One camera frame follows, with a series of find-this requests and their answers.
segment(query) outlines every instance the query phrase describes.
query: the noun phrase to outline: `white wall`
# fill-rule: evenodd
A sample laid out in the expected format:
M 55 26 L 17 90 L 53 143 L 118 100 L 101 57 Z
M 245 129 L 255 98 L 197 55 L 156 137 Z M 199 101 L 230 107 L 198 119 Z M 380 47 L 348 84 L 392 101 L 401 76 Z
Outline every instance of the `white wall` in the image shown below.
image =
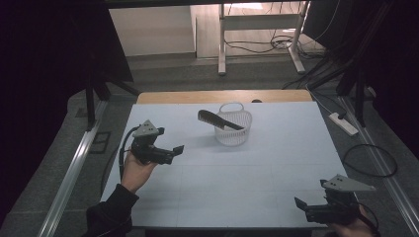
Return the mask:
M 194 52 L 190 6 L 111 9 L 126 56 Z
M 194 49 L 197 51 L 197 8 L 196 6 L 191 6 L 191 22 L 192 22 L 192 31 L 194 35 Z

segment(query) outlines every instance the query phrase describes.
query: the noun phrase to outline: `black curtain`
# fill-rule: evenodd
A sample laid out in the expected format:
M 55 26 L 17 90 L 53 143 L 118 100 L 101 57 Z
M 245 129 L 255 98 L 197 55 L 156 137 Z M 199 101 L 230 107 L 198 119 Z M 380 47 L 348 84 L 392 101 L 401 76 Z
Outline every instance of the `black curtain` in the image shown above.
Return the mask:
M 338 47 L 344 39 L 352 5 L 353 0 L 310 2 L 302 32 L 328 49 Z
M 85 88 L 86 78 L 106 74 L 132 80 L 108 9 L 90 2 L 98 4 L 0 3 L 1 222 L 59 131 L 68 99 Z
M 419 158 L 419 97 L 416 89 L 419 68 L 419 2 L 392 1 L 389 12 L 362 58 L 361 66 L 365 71 L 367 85 L 377 93 L 374 107 Z M 370 21 L 383 2 L 355 0 L 344 39 L 358 34 L 359 28 Z M 360 39 L 350 40 L 342 48 L 341 58 L 350 58 L 359 46 Z

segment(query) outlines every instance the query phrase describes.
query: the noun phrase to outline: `black sleeve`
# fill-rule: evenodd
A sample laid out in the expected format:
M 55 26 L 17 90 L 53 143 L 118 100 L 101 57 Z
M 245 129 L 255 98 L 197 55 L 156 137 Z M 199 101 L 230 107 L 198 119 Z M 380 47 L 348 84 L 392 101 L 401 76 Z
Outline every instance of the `black sleeve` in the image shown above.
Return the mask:
M 137 200 L 138 196 L 117 184 L 106 201 L 87 209 L 87 232 L 83 237 L 125 236 L 132 228 L 130 212 Z

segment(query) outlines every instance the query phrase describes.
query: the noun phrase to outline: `metal frame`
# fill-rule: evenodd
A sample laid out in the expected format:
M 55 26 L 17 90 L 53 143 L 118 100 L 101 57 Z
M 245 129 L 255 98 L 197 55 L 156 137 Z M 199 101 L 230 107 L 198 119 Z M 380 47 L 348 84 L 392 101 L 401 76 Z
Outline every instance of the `metal frame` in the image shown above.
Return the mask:
M 351 104 L 349 98 L 339 98 L 342 102 L 345 110 L 348 112 L 347 116 L 353 122 L 357 130 L 360 132 L 360 136 L 367 144 L 374 145 L 374 140 L 370 136 L 366 127 L 362 127 L 360 123 L 357 121 L 356 117 L 354 116 L 354 108 Z M 389 174 L 391 172 L 390 166 L 387 164 L 385 159 L 382 157 L 380 151 L 377 151 L 372 148 L 368 148 L 370 153 L 370 158 L 373 161 L 377 170 L 382 174 Z M 387 190 L 391 197 L 393 198 L 395 204 L 397 205 L 398 209 L 400 210 L 401 215 L 403 216 L 407 226 L 410 228 L 413 236 L 419 236 L 419 213 L 416 210 L 415 206 L 413 205 L 410 198 L 407 196 L 407 193 L 398 183 L 395 177 L 389 177 L 382 180 L 387 187 Z
M 293 42 L 288 44 L 288 50 L 293 60 L 296 72 L 304 74 L 305 69 L 298 56 L 297 44 L 301 29 L 304 24 L 305 14 L 308 8 L 308 1 L 304 2 L 301 12 L 298 14 L 281 15 L 251 15 L 251 16 L 225 16 L 224 4 L 219 5 L 219 53 L 218 53 L 218 75 L 226 74 L 225 69 L 225 37 L 226 31 L 242 30 L 270 30 L 295 28 Z
M 70 198 L 71 192 L 73 191 L 74 185 L 76 184 L 77 178 L 80 174 L 81 168 L 83 167 L 86 156 L 92 142 L 96 136 L 99 125 L 102 121 L 103 112 L 108 102 L 100 101 L 96 109 L 96 121 L 88 130 L 84 133 L 83 138 L 74 154 L 73 160 L 68 167 L 67 173 L 62 180 L 61 186 L 52 202 L 48 214 L 46 215 L 43 225 L 38 237 L 53 236 L 56 227 L 58 226 L 59 220 L 61 219 L 62 213 L 64 212 L 65 206 Z

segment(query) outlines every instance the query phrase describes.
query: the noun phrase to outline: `aluminum rail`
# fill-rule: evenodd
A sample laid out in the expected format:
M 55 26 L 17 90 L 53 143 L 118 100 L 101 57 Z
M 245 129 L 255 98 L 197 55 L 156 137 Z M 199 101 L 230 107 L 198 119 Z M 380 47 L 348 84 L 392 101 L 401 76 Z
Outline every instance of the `aluminum rail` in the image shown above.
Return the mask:
M 361 138 L 364 139 L 364 141 L 367 144 L 375 145 L 373 138 L 368 132 L 368 129 L 366 127 L 361 127 L 361 125 L 356 120 L 353 113 L 354 107 L 352 106 L 349 98 L 340 97 L 339 100 L 342 102 L 343 106 L 348 112 L 347 115 L 349 119 L 353 122 L 354 126 L 360 132 Z M 382 175 L 389 174 L 391 172 L 390 166 L 388 166 L 381 152 L 373 148 L 368 148 L 368 151 L 370 153 L 370 158 L 372 159 L 377 170 Z M 395 204 L 400 210 L 401 215 L 406 221 L 406 224 L 409 226 L 410 231 L 412 232 L 413 236 L 419 237 L 419 217 L 418 217 L 419 215 L 418 215 L 418 211 L 416 210 L 409 196 L 406 194 L 404 189 L 400 186 L 400 184 L 398 183 L 397 179 L 395 179 L 395 177 L 385 178 L 383 179 L 383 181 L 387 187 L 388 192 L 393 198 Z
M 53 236 L 58 226 L 59 220 L 61 219 L 62 213 L 64 212 L 65 206 L 70 198 L 71 192 L 73 191 L 74 185 L 80 174 L 81 168 L 83 167 L 84 161 L 88 154 L 89 148 L 93 143 L 93 140 L 98 131 L 99 125 L 102 121 L 103 112 L 108 102 L 100 101 L 96 109 L 96 121 L 90 131 L 86 131 L 81 139 L 81 142 L 76 150 L 73 160 L 68 167 L 67 173 L 62 180 L 61 186 L 56 193 L 56 196 L 52 202 L 49 212 L 46 215 L 43 225 L 38 237 L 50 237 Z

